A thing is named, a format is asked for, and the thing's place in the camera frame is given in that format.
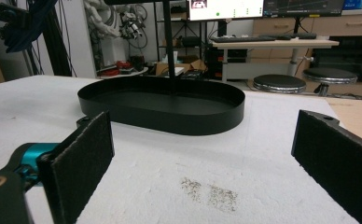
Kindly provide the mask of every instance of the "desk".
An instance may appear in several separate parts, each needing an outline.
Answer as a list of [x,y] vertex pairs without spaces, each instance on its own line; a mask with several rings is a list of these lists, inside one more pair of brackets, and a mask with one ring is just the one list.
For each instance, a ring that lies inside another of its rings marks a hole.
[[[62,142],[84,117],[77,91],[95,81],[0,84],[0,168],[24,143]],[[291,156],[299,110],[336,118],[327,101],[245,95],[244,120],[225,133],[184,136],[112,122],[115,157],[77,223],[357,223]],[[340,111],[353,103],[336,102]],[[51,223],[44,190],[26,197],[35,223]]]
[[[288,74],[294,76],[298,67],[299,49],[329,49],[332,46],[338,46],[339,42],[331,40],[275,40],[262,42],[242,42],[242,43],[216,43],[213,47],[224,50],[224,59],[222,61],[222,81],[226,82],[228,78],[254,78],[265,74]],[[229,49],[293,49],[291,61],[287,68],[279,63],[235,63],[235,68],[229,71],[228,68],[228,50]],[[253,71],[254,74],[246,74],[247,71]]]
[[139,72],[132,72],[130,74],[118,74],[115,76],[98,76],[97,78],[99,79],[109,79],[109,78],[114,78],[114,77],[134,77],[134,76],[139,76],[142,75],[144,72],[148,71],[148,67],[144,67],[143,70],[139,71]]

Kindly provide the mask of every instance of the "shelving unit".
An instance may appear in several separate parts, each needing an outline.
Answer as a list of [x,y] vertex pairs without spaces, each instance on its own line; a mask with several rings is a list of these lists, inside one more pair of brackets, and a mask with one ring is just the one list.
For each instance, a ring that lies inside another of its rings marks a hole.
[[[162,42],[160,41],[160,34],[158,29],[158,24],[163,23],[163,20],[158,19],[158,12],[156,10],[156,3],[154,2],[154,14],[155,14],[155,30],[156,30],[156,43],[157,43],[157,59],[160,61],[160,49],[166,49],[166,46],[163,46]],[[183,37],[188,36],[191,34],[193,36],[197,36],[200,38],[202,43],[206,43],[206,39],[204,38],[207,31],[206,31],[206,22],[199,22],[199,21],[188,21],[188,20],[179,20],[179,21],[172,21],[172,23],[182,24],[181,27],[173,34],[173,38],[177,38],[182,34]],[[193,28],[197,28],[195,25],[197,24],[198,31],[193,30]],[[173,46],[174,49],[184,49],[185,55],[188,55],[188,49],[199,49],[199,57],[202,58],[202,45],[197,47],[183,47],[183,46]]]

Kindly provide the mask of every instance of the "stool seat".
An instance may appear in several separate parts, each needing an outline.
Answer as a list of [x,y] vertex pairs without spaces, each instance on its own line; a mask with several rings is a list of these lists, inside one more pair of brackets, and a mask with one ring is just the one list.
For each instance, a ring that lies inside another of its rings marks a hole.
[[306,82],[297,77],[268,74],[255,77],[254,87],[262,91],[299,93],[306,90]]
[[349,84],[357,80],[355,74],[336,68],[309,68],[303,71],[303,75],[311,81],[325,84]]

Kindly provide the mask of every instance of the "monitor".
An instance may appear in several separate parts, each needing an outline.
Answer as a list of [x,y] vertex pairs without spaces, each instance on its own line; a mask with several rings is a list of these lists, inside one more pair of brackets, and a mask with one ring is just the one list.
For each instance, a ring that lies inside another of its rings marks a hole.
[[344,0],[265,0],[263,17],[340,16]]
[[262,17],[264,0],[188,0],[190,21],[241,20]]

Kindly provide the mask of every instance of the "shelf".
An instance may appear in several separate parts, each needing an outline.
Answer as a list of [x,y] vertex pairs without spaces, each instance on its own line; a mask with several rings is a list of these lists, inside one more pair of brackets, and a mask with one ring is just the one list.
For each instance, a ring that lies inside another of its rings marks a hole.
[[[167,48],[167,46],[158,46],[158,48],[160,49],[165,49]],[[188,49],[199,49],[200,47],[198,46],[195,46],[195,47],[184,47],[184,46],[173,46],[174,49],[185,49],[185,48],[188,48]]]

